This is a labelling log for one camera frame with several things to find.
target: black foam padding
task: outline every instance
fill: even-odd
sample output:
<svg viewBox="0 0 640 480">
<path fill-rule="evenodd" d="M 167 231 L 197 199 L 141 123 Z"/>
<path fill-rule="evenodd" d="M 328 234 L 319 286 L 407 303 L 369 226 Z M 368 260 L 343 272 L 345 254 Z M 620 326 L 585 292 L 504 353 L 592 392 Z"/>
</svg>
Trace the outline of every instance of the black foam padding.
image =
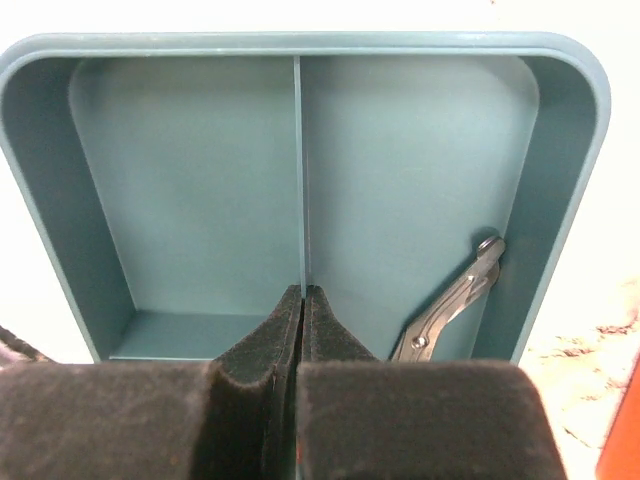
<svg viewBox="0 0 640 480">
<path fill-rule="evenodd" d="M 266 399 L 264 418 L 242 432 L 262 442 L 262 450 L 256 454 L 259 478 L 286 478 L 295 465 L 292 398 L 301 314 L 300 286 L 293 285 L 267 320 L 217 359 L 230 377 L 246 388 L 261 391 Z"/>
<path fill-rule="evenodd" d="M 299 287 L 289 288 L 216 362 L 4 370 L 0 478 L 282 478 L 294 464 L 294 412 L 285 397 L 301 303 Z"/>
<path fill-rule="evenodd" d="M 20 361 L 50 362 L 51 359 L 0 326 L 0 367 Z"/>
<path fill-rule="evenodd" d="M 377 360 L 333 314 L 322 288 L 310 286 L 304 307 L 302 361 Z"/>
<path fill-rule="evenodd" d="M 566 480 L 540 397 L 498 361 L 303 363 L 305 480 Z"/>
<path fill-rule="evenodd" d="M 0 374 L 0 477 L 257 478 L 255 390 L 216 363 L 32 364 Z"/>
</svg>

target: teal plastic tray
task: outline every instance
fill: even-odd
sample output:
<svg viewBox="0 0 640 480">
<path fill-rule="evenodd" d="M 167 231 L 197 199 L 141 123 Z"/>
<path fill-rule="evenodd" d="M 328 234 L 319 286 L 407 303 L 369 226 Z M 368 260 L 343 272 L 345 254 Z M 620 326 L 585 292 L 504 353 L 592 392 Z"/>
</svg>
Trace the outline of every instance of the teal plastic tray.
<svg viewBox="0 0 640 480">
<path fill-rule="evenodd" d="M 49 35 L 0 72 L 97 360 L 217 357 L 290 284 L 387 358 L 495 232 L 501 278 L 434 359 L 517 360 L 610 110 L 589 51 L 541 33 Z"/>
</svg>

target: black felt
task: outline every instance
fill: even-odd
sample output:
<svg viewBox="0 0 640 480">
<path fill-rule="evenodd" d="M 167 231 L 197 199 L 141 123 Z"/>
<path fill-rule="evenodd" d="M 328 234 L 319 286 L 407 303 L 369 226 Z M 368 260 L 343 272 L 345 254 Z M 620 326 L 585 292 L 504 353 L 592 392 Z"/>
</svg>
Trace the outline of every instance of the black felt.
<svg viewBox="0 0 640 480">
<path fill-rule="evenodd" d="M 217 359 L 229 376 L 246 388 L 259 389 L 266 400 L 255 426 L 238 432 L 261 442 L 260 452 L 250 460 L 260 462 L 255 478 L 283 478 L 295 465 L 295 410 L 289 392 L 295 391 L 301 313 L 300 286 L 291 286 L 267 320 Z"/>
<path fill-rule="evenodd" d="M 231 478 L 229 456 L 240 452 L 220 438 L 237 438 L 238 411 L 255 408 L 245 393 L 215 363 L 9 368 L 0 374 L 0 478 Z"/>
<path fill-rule="evenodd" d="M 288 289 L 216 362 L 2 371 L 0 479 L 282 478 L 301 303 Z"/>
<path fill-rule="evenodd" d="M 0 326 L 0 367 L 20 361 L 51 362 L 52 360 Z"/>
<path fill-rule="evenodd" d="M 540 397 L 497 361 L 303 363 L 305 480 L 566 479 Z"/>
<path fill-rule="evenodd" d="M 304 308 L 302 361 L 377 360 L 336 319 L 322 288 L 310 286 Z"/>
</svg>

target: metal pivot rivet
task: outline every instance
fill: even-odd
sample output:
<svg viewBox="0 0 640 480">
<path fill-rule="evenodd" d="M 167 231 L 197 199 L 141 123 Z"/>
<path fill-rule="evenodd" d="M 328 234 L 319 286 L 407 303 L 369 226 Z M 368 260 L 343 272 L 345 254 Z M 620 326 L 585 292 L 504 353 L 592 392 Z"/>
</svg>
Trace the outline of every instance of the metal pivot rivet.
<svg viewBox="0 0 640 480">
<path fill-rule="evenodd" d="M 416 337 L 413 340 L 411 340 L 411 346 L 416 350 L 426 347 L 427 343 L 428 342 L 425 337 Z"/>
</svg>

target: white surface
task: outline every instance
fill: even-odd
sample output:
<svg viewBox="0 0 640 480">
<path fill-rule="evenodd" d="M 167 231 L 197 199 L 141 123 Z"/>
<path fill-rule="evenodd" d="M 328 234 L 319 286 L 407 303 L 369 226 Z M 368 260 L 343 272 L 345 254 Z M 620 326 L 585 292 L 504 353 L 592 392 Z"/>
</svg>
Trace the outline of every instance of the white surface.
<svg viewBox="0 0 640 480">
<path fill-rule="evenodd" d="M 265 30 L 544 30 L 573 37 L 609 75 L 609 134 L 534 335 L 593 323 L 615 286 L 640 274 L 640 112 L 633 2 L 575 0 L 0 0 L 0 52 L 37 33 Z M 0 324 L 62 362 L 90 362 L 18 187 L 0 154 Z"/>
</svg>

